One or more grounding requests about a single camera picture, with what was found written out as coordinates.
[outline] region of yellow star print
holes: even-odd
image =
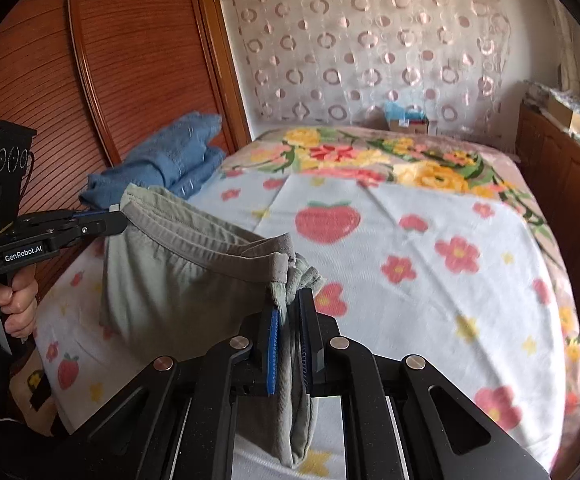
[[[477,320],[474,317],[457,316],[456,335],[463,339],[466,343],[473,342],[479,336],[479,329],[477,328]]]
[[[90,384],[90,399],[92,399],[92,402],[101,402],[101,397],[103,397],[103,383]]]
[[[256,211],[252,211],[252,216],[254,218],[258,218],[259,220],[262,220],[263,218],[267,218],[268,216],[270,216],[270,210],[269,209],[258,209]]]
[[[329,476],[329,470],[326,467],[327,459],[330,458],[332,453],[308,450],[308,457],[299,466],[299,473],[304,475],[314,475],[327,477]]]
[[[532,336],[528,336],[528,339],[524,341],[524,343],[521,345],[521,348],[526,351],[528,356],[536,354],[536,341],[532,339]]]

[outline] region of mattress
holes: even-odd
[[[291,233],[328,279],[317,309],[342,334],[390,358],[424,355],[546,469],[573,443],[572,291],[507,156],[442,137],[285,128],[228,157],[191,203],[262,236]],[[102,276],[97,240],[39,305],[36,342],[70,431],[145,365],[99,324]],[[337,399],[321,399],[298,471],[241,438],[234,457],[234,478],[345,478]]]

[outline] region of wooden cabinet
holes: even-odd
[[[580,144],[522,105],[516,152],[559,245],[580,319]]]

